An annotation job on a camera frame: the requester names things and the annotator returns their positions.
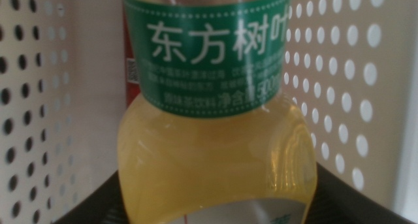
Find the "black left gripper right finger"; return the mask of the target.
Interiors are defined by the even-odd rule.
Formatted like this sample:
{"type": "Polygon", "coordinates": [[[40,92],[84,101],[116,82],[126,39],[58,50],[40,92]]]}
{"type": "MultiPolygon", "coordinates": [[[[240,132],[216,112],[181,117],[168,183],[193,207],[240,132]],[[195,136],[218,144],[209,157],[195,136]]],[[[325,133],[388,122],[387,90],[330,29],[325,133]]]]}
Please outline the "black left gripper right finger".
{"type": "Polygon", "coordinates": [[[413,224],[361,195],[326,168],[317,165],[317,189],[306,224],[413,224]]]}

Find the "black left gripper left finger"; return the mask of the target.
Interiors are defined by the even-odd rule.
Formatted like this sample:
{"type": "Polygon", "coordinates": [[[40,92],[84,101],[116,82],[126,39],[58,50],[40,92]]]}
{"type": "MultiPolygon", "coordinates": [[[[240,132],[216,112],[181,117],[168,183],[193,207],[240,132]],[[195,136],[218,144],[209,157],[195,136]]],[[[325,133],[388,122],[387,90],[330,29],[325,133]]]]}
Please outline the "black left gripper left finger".
{"type": "Polygon", "coordinates": [[[118,171],[54,224],[128,224],[118,171]]]}

